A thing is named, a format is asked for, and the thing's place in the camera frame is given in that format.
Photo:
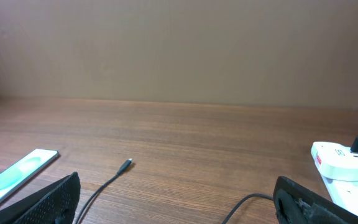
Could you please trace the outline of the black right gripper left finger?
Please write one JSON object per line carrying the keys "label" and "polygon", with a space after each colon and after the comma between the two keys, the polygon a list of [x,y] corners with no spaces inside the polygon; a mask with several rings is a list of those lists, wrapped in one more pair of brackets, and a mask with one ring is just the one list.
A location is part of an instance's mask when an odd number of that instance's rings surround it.
{"label": "black right gripper left finger", "polygon": [[77,172],[0,210],[0,224],[72,224],[80,199]]}

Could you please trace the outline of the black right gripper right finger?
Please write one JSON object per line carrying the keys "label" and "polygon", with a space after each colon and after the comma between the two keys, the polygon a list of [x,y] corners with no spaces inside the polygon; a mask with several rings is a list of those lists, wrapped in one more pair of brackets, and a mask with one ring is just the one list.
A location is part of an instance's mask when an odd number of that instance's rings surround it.
{"label": "black right gripper right finger", "polygon": [[279,224],[358,224],[358,216],[291,179],[278,177],[273,202]]}

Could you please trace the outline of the turquoise screen smartphone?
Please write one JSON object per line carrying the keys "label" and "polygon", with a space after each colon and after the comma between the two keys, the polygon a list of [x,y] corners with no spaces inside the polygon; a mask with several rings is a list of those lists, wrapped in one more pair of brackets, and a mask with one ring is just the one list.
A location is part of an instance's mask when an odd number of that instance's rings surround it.
{"label": "turquoise screen smartphone", "polygon": [[54,150],[34,149],[0,173],[0,203],[59,155]]}

